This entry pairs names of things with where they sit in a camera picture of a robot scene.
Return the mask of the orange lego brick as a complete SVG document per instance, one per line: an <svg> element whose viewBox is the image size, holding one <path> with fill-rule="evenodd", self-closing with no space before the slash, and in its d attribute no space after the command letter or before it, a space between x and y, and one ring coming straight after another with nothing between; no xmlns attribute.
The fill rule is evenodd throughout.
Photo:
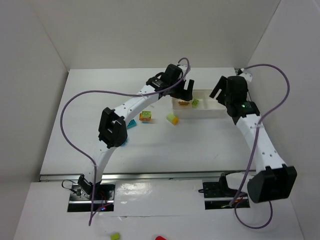
<svg viewBox="0 0 320 240"><path fill-rule="evenodd" d="M179 105L180 107L187 107L187 106L190 105L190 102L189 102L189 101L180 100L180 101L178 101L178 105Z"/></svg>

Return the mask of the green lego brick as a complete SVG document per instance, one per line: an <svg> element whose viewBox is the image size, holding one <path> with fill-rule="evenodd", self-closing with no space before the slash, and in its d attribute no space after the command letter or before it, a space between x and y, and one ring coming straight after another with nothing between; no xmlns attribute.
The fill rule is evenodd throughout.
<svg viewBox="0 0 320 240"><path fill-rule="evenodd" d="M191 103L192 108L197 108L199 105L199 102L200 101L198 99L193 99L193 101Z"/></svg>

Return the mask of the yellow green lego stack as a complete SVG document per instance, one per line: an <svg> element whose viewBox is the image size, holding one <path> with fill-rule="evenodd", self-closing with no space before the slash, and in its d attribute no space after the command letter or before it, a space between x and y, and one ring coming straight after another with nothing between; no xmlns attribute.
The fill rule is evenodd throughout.
<svg viewBox="0 0 320 240"><path fill-rule="evenodd" d="M179 122L179 119L173 114L173 113L169 113L166 116L166 119L172 124L172 125L177 125Z"/></svg>

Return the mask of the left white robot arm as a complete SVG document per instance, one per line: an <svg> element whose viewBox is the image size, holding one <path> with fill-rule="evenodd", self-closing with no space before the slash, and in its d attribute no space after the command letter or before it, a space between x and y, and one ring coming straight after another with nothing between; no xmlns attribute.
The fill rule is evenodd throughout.
<svg viewBox="0 0 320 240"><path fill-rule="evenodd" d="M184 89L185 77L189 71L189 64L169 64L164 72L149 78L137 96L114 109L107 107L102 111L93 169L87 169L78 180L79 186L87 195L96 195L104 169L116 148L127 140L127 125L135 116L166 95L183 100L191 98L194 81L190 80L187 89Z"/></svg>

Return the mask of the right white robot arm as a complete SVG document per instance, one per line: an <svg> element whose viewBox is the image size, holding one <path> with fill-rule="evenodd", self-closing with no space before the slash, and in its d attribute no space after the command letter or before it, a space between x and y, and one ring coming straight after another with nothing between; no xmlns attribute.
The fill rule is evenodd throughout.
<svg viewBox="0 0 320 240"><path fill-rule="evenodd" d="M287 199L297 178L294 166L288 166L276 151L263 125L257 105L247 99L248 83L243 76L222 76L210 98L226 107L227 114L240 130L251 150L245 173L226 177L227 186L237 194L246 193L253 203ZM249 176L250 165L255 175Z"/></svg>

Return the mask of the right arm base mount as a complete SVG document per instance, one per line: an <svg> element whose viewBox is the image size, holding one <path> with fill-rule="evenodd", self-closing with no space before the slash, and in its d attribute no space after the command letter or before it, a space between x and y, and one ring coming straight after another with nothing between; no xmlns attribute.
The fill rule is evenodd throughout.
<svg viewBox="0 0 320 240"><path fill-rule="evenodd" d="M237 198L233 205L230 201L234 198L237 190L222 187L218 182L203 182L198 193L204 197L205 210L233 209L238 203L238 208L250 208L248 196L245 194Z"/></svg>

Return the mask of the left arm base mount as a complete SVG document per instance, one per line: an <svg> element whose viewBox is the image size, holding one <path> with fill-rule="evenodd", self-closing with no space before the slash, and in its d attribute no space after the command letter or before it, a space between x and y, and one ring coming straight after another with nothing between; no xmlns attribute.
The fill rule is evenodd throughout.
<svg viewBox="0 0 320 240"><path fill-rule="evenodd" d="M113 212L115 199L114 184L101 184L95 193L93 212ZM67 187L70 191L67 212L82 213L91 211L92 197L87 195L77 184Z"/></svg>

